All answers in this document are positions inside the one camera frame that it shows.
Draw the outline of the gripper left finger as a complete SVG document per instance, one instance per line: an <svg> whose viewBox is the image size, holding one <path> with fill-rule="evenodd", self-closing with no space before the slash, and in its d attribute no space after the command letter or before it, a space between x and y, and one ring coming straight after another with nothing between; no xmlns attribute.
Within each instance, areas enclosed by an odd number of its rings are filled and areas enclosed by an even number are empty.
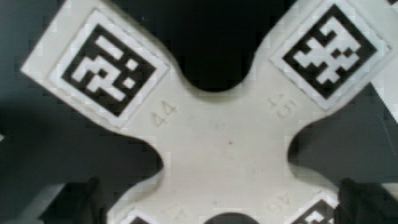
<svg viewBox="0 0 398 224"><path fill-rule="evenodd" d="M105 224L99 179L50 185L10 224Z"/></svg>

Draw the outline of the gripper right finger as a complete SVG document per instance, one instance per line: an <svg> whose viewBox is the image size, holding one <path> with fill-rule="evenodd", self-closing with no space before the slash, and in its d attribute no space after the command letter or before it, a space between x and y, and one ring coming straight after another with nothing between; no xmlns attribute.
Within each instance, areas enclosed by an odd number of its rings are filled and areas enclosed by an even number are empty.
<svg viewBox="0 0 398 224"><path fill-rule="evenodd" d="M376 183L343 179L334 224L398 224L398 199Z"/></svg>

